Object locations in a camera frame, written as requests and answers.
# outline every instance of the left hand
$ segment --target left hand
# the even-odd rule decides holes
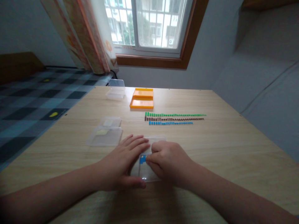
[[[120,190],[124,188],[145,188],[140,177],[128,175],[133,161],[148,147],[148,139],[143,135],[132,134],[122,140],[119,145],[101,161],[92,164],[92,185],[94,190]]]

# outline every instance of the cable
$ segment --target cable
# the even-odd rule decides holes
[[[114,75],[115,75],[115,79],[118,79],[117,78],[117,75],[116,75],[116,73],[115,73],[115,71],[113,71],[113,70],[110,70],[112,73],[114,73]]]
[[[270,82],[269,85],[267,85],[262,91],[260,91],[256,97],[254,97],[253,100],[250,101],[250,103],[244,108],[244,110],[242,110],[242,112],[240,114],[243,114],[251,105],[252,103],[267,89],[269,88],[277,79],[279,79],[285,72],[287,72],[288,70],[290,70],[292,67],[294,67],[299,61],[296,61],[295,63],[293,63],[291,66],[287,67],[282,73],[280,73],[272,82]]]

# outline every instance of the blue piece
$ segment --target blue piece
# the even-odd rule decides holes
[[[144,162],[146,162],[146,156],[142,156],[142,157],[140,157],[140,159],[139,159],[139,163],[140,163],[140,164],[143,164]]]

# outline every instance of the fingernail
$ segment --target fingernail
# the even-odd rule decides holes
[[[144,189],[146,187],[146,184],[144,182],[140,183],[140,188]]]

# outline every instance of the air conditioner unit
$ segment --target air conditioner unit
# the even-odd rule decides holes
[[[173,45],[173,43],[174,43],[174,38],[170,38],[170,39],[168,40],[168,44],[169,44],[169,45]]]

